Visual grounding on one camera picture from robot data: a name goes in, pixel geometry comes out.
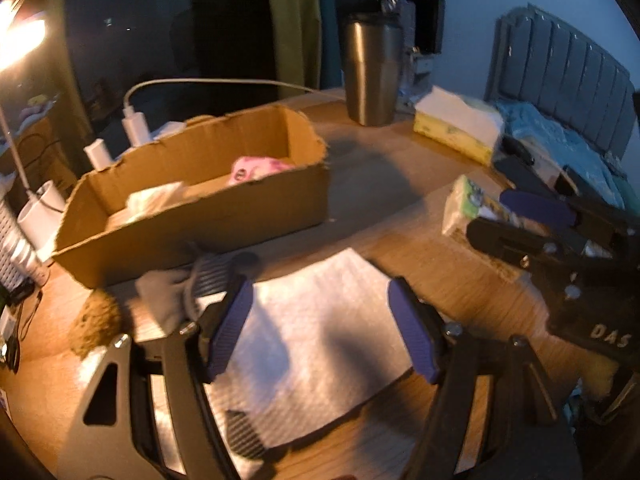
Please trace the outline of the grey striped sock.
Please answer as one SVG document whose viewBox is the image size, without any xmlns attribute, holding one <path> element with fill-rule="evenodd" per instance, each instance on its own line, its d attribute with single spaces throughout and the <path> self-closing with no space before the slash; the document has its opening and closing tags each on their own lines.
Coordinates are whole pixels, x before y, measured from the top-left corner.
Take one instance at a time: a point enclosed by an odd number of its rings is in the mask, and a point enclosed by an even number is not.
<svg viewBox="0 0 640 480">
<path fill-rule="evenodd" d="M 254 252 L 233 255 L 201 254 L 190 269 L 153 270 L 136 281 L 136 291 L 165 334 L 186 321 L 196 321 L 204 310 L 202 298 L 225 292 L 237 275 L 253 280 L 262 273 Z"/>
</svg>

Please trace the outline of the cartoon tissue pack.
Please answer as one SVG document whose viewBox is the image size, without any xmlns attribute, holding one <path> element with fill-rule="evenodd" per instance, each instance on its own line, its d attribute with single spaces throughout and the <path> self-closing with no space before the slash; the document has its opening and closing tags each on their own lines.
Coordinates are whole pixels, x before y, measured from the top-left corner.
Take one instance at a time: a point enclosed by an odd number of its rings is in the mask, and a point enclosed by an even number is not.
<svg viewBox="0 0 640 480">
<path fill-rule="evenodd" d="M 442 235 L 453 236 L 455 232 L 463 232 L 477 218 L 499 221 L 517 228 L 524 226 L 522 219 L 511 209 L 500 204 L 467 176 L 460 176 L 454 181 L 446 199 Z"/>
</svg>

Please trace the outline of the white cloth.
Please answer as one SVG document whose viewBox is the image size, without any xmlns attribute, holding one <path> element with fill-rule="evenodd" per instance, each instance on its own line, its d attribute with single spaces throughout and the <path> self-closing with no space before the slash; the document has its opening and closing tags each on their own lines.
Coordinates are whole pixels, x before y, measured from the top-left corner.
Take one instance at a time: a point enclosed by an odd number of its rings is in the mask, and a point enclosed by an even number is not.
<svg viewBox="0 0 640 480">
<path fill-rule="evenodd" d="M 108 219 L 107 230 L 114 230 L 128 223 L 152 216 L 164 209 L 180 203 L 186 194 L 183 182 L 170 182 L 131 193 L 125 208 L 115 212 Z"/>
</svg>

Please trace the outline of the pink plush toy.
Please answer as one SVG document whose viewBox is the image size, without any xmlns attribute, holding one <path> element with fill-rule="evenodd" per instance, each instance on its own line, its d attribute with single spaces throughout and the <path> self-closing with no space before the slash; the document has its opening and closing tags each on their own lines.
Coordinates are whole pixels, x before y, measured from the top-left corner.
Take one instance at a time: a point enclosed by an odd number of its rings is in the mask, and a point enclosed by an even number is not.
<svg viewBox="0 0 640 480">
<path fill-rule="evenodd" d="M 272 157 L 242 156 L 231 167 L 227 184 L 237 185 L 248 181 L 262 180 L 272 174 L 293 169 L 294 166 Z"/>
</svg>

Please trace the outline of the brown sponge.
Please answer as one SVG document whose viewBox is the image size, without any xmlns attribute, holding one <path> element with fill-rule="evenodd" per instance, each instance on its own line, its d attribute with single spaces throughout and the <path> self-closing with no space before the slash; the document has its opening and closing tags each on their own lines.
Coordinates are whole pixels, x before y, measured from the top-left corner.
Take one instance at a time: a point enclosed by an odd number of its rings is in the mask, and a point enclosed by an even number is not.
<svg viewBox="0 0 640 480">
<path fill-rule="evenodd" d="M 107 346 L 122 332 L 122 326 L 122 311 L 116 298 L 103 288 L 93 289 L 70 324 L 70 351 L 84 360 L 96 348 Z"/>
</svg>

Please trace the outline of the yellow tissue pack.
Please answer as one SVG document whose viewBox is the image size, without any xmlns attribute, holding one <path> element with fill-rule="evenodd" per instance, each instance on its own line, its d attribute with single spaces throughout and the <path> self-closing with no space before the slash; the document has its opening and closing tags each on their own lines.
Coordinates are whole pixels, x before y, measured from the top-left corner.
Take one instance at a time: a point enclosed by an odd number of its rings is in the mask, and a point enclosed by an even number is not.
<svg viewBox="0 0 640 480">
<path fill-rule="evenodd" d="M 414 132 L 490 166 L 504 130 L 504 119 L 495 107 L 433 86 L 414 109 Z"/>
</svg>

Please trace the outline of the grey headboard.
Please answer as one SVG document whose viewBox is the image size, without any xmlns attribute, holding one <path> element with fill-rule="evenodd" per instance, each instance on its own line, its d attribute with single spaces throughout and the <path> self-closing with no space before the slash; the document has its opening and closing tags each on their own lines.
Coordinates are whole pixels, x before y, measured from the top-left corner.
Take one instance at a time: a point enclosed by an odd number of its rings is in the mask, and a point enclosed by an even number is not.
<svg viewBox="0 0 640 480">
<path fill-rule="evenodd" d="M 580 30 L 532 4 L 498 18 L 486 99 L 529 102 L 618 159 L 636 122 L 628 70 Z"/>
</svg>

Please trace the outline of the cardboard box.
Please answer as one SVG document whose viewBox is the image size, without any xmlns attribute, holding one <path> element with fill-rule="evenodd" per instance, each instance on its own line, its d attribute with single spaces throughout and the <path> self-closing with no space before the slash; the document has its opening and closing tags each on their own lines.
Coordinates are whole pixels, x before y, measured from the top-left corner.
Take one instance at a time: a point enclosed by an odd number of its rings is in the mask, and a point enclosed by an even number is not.
<svg viewBox="0 0 640 480">
<path fill-rule="evenodd" d="M 242 156 L 294 168 L 229 186 Z M 316 226 L 329 215 L 326 156 L 308 117 L 284 106 L 200 120 L 85 174 L 66 204 L 52 258 L 78 283 L 97 288 L 181 266 L 197 247 L 231 252 Z M 106 229 L 131 193 L 170 182 L 186 185 L 180 203 Z"/>
</svg>

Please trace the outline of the white power strip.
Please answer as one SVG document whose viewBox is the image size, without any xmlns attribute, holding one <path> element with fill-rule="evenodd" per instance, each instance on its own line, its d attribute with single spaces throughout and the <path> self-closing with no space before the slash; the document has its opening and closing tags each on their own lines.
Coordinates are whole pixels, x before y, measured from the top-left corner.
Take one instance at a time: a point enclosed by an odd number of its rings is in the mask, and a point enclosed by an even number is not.
<svg viewBox="0 0 640 480">
<path fill-rule="evenodd" d="M 160 128 L 150 132 L 153 141 L 160 140 L 164 136 L 173 136 L 174 134 L 183 132 L 186 128 L 185 122 L 165 122 Z"/>
</svg>

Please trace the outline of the white plastic basket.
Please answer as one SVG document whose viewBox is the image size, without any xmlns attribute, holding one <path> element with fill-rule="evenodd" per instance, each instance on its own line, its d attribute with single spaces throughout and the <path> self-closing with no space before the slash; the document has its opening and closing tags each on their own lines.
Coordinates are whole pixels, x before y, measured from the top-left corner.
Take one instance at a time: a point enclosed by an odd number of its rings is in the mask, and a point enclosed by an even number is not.
<svg viewBox="0 0 640 480">
<path fill-rule="evenodd" d="M 49 268 L 38 258 L 35 248 L 18 227 L 9 205 L 1 202 L 1 283 L 14 292 L 30 278 L 37 286 L 47 284 Z"/>
</svg>

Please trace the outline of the white desk lamp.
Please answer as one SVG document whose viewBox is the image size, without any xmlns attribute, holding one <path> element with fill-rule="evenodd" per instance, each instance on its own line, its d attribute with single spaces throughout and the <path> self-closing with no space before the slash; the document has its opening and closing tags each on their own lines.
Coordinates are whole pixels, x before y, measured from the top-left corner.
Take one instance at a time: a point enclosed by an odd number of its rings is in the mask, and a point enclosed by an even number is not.
<svg viewBox="0 0 640 480">
<path fill-rule="evenodd" d="M 1 174 L 12 181 L 6 200 L 40 258 L 54 252 L 65 200 L 76 183 L 61 139 L 60 86 L 47 54 L 41 13 L 19 14 L 1 0 Z"/>
</svg>

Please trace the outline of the small white charger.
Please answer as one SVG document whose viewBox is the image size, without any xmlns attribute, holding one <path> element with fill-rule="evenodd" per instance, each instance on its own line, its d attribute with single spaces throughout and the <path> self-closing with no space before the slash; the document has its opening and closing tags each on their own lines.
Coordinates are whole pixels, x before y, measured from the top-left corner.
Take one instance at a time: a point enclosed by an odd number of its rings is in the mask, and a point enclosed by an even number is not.
<svg viewBox="0 0 640 480">
<path fill-rule="evenodd" d="M 86 145 L 84 151 L 96 171 L 102 171 L 114 164 L 114 159 L 108 151 L 106 143 L 101 138 L 97 138 L 91 144 Z"/>
</svg>

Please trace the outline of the black speaker monitor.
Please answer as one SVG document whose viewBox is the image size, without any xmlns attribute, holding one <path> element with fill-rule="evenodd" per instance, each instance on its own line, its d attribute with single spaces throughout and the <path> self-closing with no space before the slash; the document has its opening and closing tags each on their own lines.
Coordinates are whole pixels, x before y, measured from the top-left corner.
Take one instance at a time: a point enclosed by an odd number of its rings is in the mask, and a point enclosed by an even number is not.
<svg viewBox="0 0 640 480">
<path fill-rule="evenodd" d="M 416 36 L 414 44 L 422 54 L 442 52 L 445 0 L 409 0 L 416 6 Z"/>
</svg>

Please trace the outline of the steel travel mug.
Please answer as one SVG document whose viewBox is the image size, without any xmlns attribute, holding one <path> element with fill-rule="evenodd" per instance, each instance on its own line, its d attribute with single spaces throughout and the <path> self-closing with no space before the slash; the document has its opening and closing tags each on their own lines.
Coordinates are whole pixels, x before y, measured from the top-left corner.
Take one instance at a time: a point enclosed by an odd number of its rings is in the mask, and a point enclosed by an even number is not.
<svg viewBox="0 0 640 480">
<path fill-rule="evenodd" d="M 349 117 L 365 127 L 390 124 L 398 99 L 404 35 L 382 14 L 356 14 L 345 25 L 343 72 Z"/>
</svg>

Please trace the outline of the clear water bottle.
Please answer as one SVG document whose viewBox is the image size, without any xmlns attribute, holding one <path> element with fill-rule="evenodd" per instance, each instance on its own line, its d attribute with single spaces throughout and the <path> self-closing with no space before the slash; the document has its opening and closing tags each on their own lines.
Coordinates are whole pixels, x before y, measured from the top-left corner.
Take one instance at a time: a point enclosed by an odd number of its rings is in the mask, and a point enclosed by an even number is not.
<svg viewBox="0 0 640 480">
<path fill-rule="evenodd" d="M 402 29 L 402 63 L 399 93 L 408 96 L 413 85 L 413 52 L 416 46 L 416 5 L 410 0 L 382 0 L 383 13 Z"/>
</svg>

